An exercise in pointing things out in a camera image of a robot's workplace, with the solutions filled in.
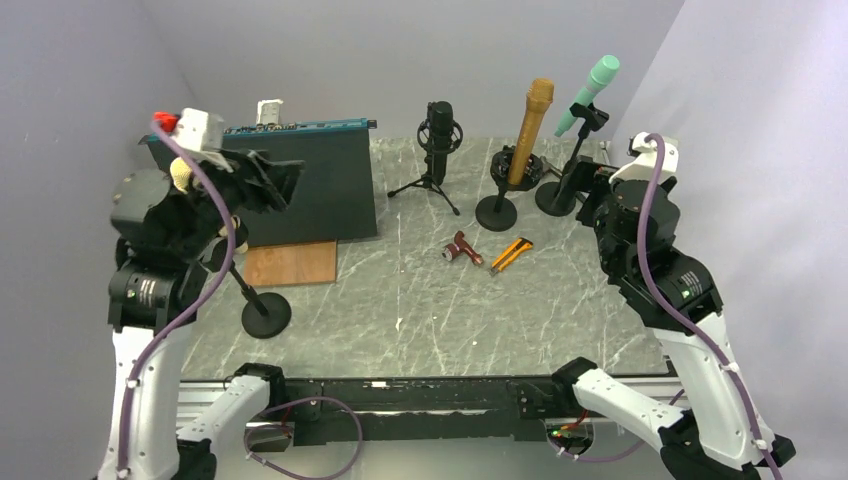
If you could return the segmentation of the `black round-base shock mount stand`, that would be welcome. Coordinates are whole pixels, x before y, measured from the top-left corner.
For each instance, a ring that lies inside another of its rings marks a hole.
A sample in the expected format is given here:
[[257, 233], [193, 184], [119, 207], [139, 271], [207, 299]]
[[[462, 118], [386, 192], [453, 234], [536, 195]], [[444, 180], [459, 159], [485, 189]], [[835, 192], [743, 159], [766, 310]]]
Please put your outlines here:
[[494, 231], [509, 230], [517, 221], [517, 209], [507, 197], [509, 192], [525, 192], [535, 188], [544, 175], [543, 158], [531, 154], [517, 185], [508, 182], [508, 174], [515, 147], [505, 145], [495, 153], [490, 162], [489, 172], [498, 188], [495, 195], [481, 199], [475, 208], [475, 218], [480, 226]]

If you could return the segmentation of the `black condenser microphone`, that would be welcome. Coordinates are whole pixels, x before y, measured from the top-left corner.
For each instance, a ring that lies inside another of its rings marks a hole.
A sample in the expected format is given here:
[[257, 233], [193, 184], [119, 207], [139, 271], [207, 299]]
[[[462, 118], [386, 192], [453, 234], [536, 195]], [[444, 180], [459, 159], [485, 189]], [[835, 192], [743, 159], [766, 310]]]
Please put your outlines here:
[[435, 185], [441, 185], [446, 175], [448, 151], [453, 145], [453, 108], [447, 101], [428, 104], [428, 170]]

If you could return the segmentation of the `black tripod shock mount stand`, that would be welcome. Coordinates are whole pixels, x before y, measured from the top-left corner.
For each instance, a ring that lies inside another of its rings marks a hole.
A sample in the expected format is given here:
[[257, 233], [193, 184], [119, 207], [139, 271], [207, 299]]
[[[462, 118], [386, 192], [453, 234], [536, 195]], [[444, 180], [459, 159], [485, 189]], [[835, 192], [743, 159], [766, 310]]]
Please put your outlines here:
[[422, 121], [416, 131], [416, 140], [425, 151], [426, 171], [417, 180], [389, 191], [387, 197], [393, 198], [408, 188], [421, 188], [441, 196], [450, 206], [452, 213], [459, 216], [460, 210], [451, 202], [441, 185], [446, 176], [448, 156], [461, 146], [463, 139], [463, 129], [455, 120], [452, 121], [448, 133], [436, 132], [431, 120]]

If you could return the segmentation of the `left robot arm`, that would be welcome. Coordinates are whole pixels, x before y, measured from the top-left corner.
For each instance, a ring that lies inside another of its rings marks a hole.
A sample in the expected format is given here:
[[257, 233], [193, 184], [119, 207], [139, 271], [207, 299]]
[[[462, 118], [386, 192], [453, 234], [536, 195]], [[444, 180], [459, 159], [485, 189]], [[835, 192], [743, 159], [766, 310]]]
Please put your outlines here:
[[181, 369], [201, 306], [234, 273], [247, 239], [241, 209], [283, 211], [304, 172], [301, 160], [223, 150], [212, 161], [143, 169], [113, 193], [116, 270], [108, 284], [116, 379], [101, 479], [211, 479], [227, 433], [252, 414], [287, 406], [277, 367], [249, 367], [236, 394], [194, 427], [176, 426]]

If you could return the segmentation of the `cream yellow microphone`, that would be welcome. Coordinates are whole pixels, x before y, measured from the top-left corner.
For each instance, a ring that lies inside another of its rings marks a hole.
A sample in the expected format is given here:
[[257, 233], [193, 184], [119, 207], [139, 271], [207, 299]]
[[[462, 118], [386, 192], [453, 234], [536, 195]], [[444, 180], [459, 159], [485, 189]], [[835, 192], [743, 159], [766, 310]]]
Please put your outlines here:
[[179, 192], [186, 194], [192, 185], [192, 168], [183, 158], [177, 157], [170, 163], [169, 174], [174, 187]]

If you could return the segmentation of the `black round-base clip stand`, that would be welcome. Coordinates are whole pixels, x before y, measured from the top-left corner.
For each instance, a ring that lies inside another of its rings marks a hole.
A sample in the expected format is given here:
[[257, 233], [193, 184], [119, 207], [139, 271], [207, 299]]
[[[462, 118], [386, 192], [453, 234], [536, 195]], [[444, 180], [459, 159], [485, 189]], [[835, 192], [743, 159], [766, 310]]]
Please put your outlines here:
[[602, 110], [598, 110], [593, 103], [589, 103], [588, 106], [574, 103], [570, 107], [570, 113], [576, 119], [582, 119], [584, 121], [579, 129], [578, 138], [572, 149], [571, 156], [563, 166], [559, 183], [545, 183], [535, 193], [537, 207], [547, 215], [554, 217], [566, 216], [573, 211], [578, 193], [576, 189], [577, 175], [575, 174], [575, 170], [579, 163], [578, 154], [581, 146], [592, 132], [600, 130], [609, 119], [609, 115]]

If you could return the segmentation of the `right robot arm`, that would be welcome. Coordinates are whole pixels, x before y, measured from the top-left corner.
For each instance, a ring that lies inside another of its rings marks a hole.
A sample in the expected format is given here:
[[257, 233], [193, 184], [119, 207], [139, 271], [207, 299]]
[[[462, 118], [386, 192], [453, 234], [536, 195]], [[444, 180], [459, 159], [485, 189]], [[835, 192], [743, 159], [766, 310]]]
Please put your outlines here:
[[765, 424], [732, 379], [723, 302], [709, 270], [674, 246], [674, 176], [662, 176], [648, 212], [653, 286], [642, 277], [637, 250], [647, 178], [629, 179], [620, 168], [580, 156], [566, 164], [562, 180], [568, 193], [585, 194], [577, 218], [594, 231], [601, 269], [659, 341], [688, 404], [653, 399], [579, 357], [552, 376], [555, 409], [586, 409], [615, 421], [656, 450], [676, 479], [755, 479], [763, 467], [785, 465], [795, 456], [793, 442]]

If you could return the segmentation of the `brown wooden board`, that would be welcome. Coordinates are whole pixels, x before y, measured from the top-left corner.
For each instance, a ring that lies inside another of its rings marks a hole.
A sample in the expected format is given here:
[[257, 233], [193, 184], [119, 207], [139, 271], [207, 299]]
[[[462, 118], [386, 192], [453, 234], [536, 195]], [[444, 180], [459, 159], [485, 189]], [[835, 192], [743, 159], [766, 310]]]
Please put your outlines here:
[[337, 278], [337, 242], [251, 247], [244, 278], [256, 287], [333, 283]]

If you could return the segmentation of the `dark rack unit blue edge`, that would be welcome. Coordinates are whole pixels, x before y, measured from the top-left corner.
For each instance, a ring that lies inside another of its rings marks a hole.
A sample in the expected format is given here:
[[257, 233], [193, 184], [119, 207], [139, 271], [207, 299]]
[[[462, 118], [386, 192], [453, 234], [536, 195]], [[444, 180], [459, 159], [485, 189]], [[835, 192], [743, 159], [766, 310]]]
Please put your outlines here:
[[265, 151], [274, 162], [305, 162], [286, 211], [239, 211], [248, 243], [263, 247], [376, 237], [370, 157], [370, 132], [376, 127], [375, 120], [355, 118], [226, 129], [226, 149]]

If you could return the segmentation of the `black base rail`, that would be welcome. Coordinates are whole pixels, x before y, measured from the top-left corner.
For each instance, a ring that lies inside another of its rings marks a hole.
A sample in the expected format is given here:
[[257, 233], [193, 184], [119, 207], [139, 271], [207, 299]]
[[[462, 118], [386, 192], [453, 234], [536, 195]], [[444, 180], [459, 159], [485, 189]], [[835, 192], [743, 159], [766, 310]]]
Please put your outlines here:
[[297, 446], [509, 438], [542, 441], [584, 418], [548, 376], [288, 378], [251, 424], [285, 424]]

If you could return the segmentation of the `gold microphone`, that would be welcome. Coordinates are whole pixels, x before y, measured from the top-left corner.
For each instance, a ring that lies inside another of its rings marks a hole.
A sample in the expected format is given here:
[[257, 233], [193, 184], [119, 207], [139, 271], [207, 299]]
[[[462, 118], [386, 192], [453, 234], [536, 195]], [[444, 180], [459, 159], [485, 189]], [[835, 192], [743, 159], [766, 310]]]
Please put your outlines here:
[[554, 82], [548, 78], [532, 81], [525, 102], [525, 112], [508, 170], [508, 184], [517, 189], [524, 176], [544, 116], [553, 102]]

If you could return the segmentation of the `orange utility knife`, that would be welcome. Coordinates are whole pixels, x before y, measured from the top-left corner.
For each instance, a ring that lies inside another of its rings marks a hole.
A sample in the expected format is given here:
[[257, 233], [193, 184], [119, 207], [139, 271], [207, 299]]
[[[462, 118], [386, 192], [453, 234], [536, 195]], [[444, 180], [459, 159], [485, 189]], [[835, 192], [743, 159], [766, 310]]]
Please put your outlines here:
[[522, 253], [532, 249], [534, 243], [527, 238], [517, 238], [509, 247], [507, 247], [491, 264], [489, 273], [495, 276], [513, 263]]

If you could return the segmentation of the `black left round-base stand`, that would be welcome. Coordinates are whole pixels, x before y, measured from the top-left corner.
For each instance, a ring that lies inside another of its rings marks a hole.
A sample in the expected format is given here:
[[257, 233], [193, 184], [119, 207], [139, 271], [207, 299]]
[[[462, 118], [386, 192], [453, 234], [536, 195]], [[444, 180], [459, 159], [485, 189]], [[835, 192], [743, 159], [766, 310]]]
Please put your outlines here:
[[270, 339], [282, 333], [292, 318], [289, 302], [275, 292], [258, 293], [244, 280], [234, 264], [230, 265], [229, 273], [238, 283], [246, 300], [241, 313], [243, 330], [249, 336], [260, 340]]

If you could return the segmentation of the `mint green microphone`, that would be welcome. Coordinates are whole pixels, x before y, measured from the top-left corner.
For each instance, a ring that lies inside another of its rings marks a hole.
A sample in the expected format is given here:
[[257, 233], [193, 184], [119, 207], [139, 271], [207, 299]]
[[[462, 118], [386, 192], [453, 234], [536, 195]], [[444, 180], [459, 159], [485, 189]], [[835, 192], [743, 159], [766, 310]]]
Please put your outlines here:
[[611, 84], [619, 69], [620, 61], [615, 55], [604, 55], [595, 63], [589, 71], [584, 85], [576, 94], [573, 102], [562, 114], [554, 131], [555, 137], [561, 137], [565, 132], [571, 129], [576, 121], [576, 116], [571, 113], [570, 107], [573, 104], [579, 104], [584, 107], [589, 106], [594, 101], [595, 97]]

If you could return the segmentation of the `white block behind rack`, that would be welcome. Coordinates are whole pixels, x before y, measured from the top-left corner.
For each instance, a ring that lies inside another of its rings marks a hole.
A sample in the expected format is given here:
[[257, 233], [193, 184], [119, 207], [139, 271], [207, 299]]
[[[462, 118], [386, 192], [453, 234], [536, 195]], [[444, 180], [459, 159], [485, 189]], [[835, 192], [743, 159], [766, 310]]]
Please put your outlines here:
[[256, 124], [279, 124], [281, 118], [280, 112], [283, 104], [284, 101], [279, 98], [258, 101], [256, 105]]

